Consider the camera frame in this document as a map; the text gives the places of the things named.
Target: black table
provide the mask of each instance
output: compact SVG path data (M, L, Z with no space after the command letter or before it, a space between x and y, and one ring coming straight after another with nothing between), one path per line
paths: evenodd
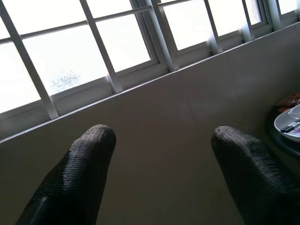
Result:
M266 132L270 136L272 142L281 150L300 160L300 143L293 142L286 137L283 137L274 127L274 120L280 114L278 108L279 107L274 107L269 113L265 124Z

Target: white plate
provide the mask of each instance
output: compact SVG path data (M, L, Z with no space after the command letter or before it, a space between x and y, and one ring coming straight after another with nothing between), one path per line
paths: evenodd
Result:
M287 125L295 121L295 118L291 117L288 114L289 111L290 110L283 112L282 114L277 116L277 118L274 121L274 126L279 133L281 133L280 130L282 128L286 127ZM281 135L294 142L300 143L300 127L292 130L290 133L281 133Z

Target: beige wall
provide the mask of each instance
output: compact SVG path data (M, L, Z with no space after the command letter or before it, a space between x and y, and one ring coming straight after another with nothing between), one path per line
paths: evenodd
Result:
M0 144L0 224L14 224L72 141L98 123L117 135L98 224L243 224L210 136L220 125L262 135L273 103L299 87L298 30L285 28Z

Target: window pane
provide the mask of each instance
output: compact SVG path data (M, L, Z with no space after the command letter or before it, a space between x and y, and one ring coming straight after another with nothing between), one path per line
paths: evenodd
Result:
M129 0L87 0L94 18L131 10Z
M207 41L210 21L203 0L193 0L164 7L177 49Z
M115 71L150 60L134 15L97 22L97 27Z
M289 13L297 9L296 0L279 0L281 14Z
M107 75L88 26L24 40L50 95Z
M14 44L0 45L0 113L39 99Z
M20 34L86 19L78 0L3 0L3 2Z
M247 4L251 24L253 25L261 22L262 19L259 12L257 0L246 0L246 4Z
M241 0L209 0L218 35L240 30L245 14Z
M9 33L0 17L0 39L8 38Z

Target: bright sky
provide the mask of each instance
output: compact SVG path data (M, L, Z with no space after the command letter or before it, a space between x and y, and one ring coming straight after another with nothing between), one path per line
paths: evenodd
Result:
M79 1L3 0L18 32L38 30L85 20ZM131 10L129 0L87 0L94 16ZM209 0L218 34L239 30L245 15L240 0ZM251 23L260 22L256 0L246 0ZM279 0L282 12L295 9L295 0ZM177 48L208 40L210 22L203 0L164 7ZM97 22L115 71L150 60L134 15ZM9 37L0 19L0 39ZM107 75L89 26L81 26L25 39L25 47L50 95ZM74 74L77 82L56 89L62 76ZM34 85L12 43L0 45L0 113L38 100Z

